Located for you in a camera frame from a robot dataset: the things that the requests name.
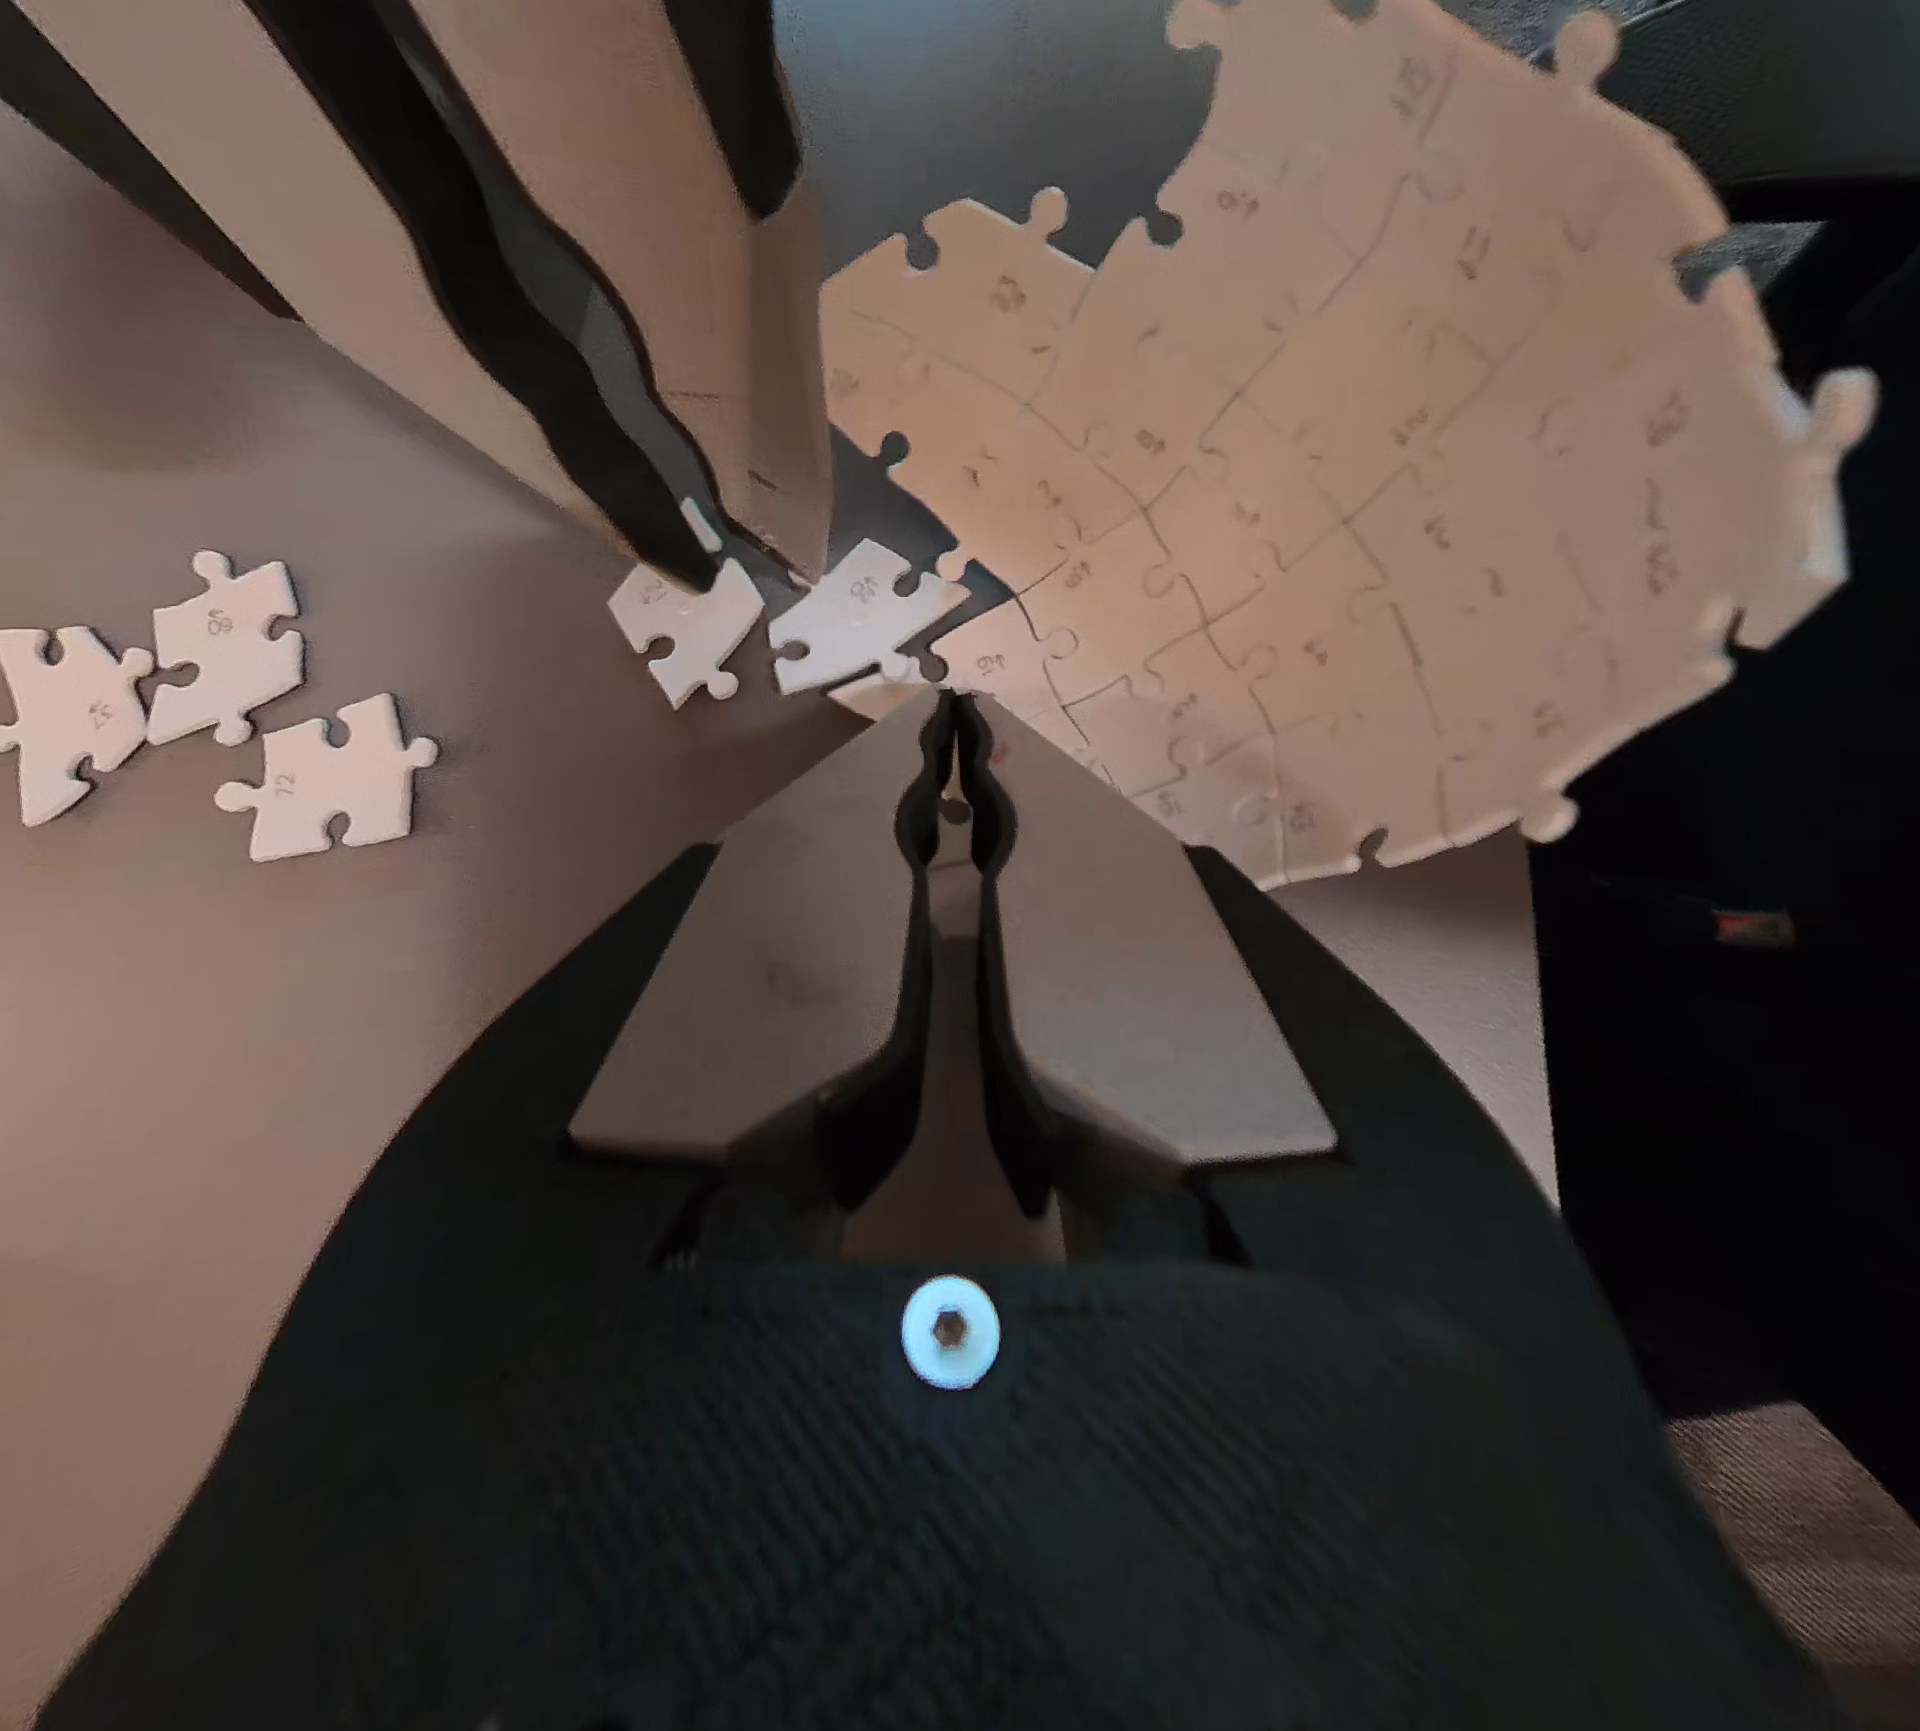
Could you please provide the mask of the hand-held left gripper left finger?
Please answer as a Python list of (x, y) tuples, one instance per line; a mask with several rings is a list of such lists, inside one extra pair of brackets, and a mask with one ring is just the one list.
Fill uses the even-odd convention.
[(570, 1118), (601, 1156), (756, 1166), (858, 1210), (918, 1126), (953, 695), (913, 691), (742, 817)]

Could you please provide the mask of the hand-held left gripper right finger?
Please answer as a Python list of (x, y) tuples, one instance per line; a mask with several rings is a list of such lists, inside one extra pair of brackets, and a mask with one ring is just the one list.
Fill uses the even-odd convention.
[(986, 1130), (1013, 1200), (1326, 1158), (1332, 1114), (1190, 847), (987, 695), (955, 699)]

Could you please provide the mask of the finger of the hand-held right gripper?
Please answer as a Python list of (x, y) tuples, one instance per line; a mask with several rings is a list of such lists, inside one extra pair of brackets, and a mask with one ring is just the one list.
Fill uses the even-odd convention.
[(369, 0), (11, 1), (328, 347), (636, 557), (713, 581)]
[(666, 0), (406, 1), (618, 315), (718, 507), (818, 579), (834, 473), (805, 175), (749, 205)]

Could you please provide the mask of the white puzzle piece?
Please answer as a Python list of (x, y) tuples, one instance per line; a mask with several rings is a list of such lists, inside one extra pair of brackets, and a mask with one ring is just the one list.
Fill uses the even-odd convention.
[(918, 573), (889, 547), (862, 539), (769, 621), (775, 685), (800, 693), (865, 677), (883, 687), (918, 683), (920, 667), (904, 645), (968, 595), (965, 585)]
[(107, 775), (146, 739), (147, 713), (139, 683), (156, 669), (154, 653), (107, 649), (87, 627), (5, 629), (2, 671), (11, 721), (2, 749), (17, 755), (17, 813), (26, 827), (46, 825), (83, 801), (90, 783), (77, 765)]
[(281, 559), (243, 573), (217, 549), (194, 551), (201, 591), (152, 613), (156, 665), (191, 669), (186, 683), (154, 687), (146, 741), (165, 745), (211, 733), (221, 747), (253, 735), (253, 709), (297, 689), (306, 677), (304, 635), (291, 627), (299, 601)]
[(686, 495), (682, 515), (701, 549), (718, 557), (713, 583), (696, 591), (647, 563), (636, 563), (608, 599), (608, 613), (667, 703), (682, 709), (699, 689), (713, 701), (730, 699), (737, 677), (728, 659), (764, 611), (756, 579), (711, 529), (699, 505)]
[(344, 739), (311, 717), (261, 739), (258, 783), (221, 783), (211, 803), (251, 813), (256, 863), (324, 853), (329, 825), (344, 821), (339, 843), (363, 847), (412, 833), (415, 773), (435, 765), (439, 743), (406, 737), (395, 697), (380, 691), (335, 715)]

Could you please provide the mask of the partly built puzzle ball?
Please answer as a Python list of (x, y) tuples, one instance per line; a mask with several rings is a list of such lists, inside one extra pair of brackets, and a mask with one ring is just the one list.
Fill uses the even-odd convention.
[(1178, 0), (1201, 129), (1097, 265), (973, 201), (820, 295), (828, 419), (1009, 589), (932, 645), (1251, 879), (1571, 825), (1569, 785), (1847, 575), (1877, 405), (1801, 399), (1666, 133), (1431, 0)]

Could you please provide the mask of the person's dark-clothed torso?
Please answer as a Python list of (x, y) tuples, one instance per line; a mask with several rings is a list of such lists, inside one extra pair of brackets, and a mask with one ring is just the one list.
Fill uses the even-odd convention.
[(1558, 1182), (1666, 1412), (1798, 1400), (1916, 1502), (1916, 201), (1763, 303), (1791, 381), (1880, 387), (1850, 575), (1531, 851)]

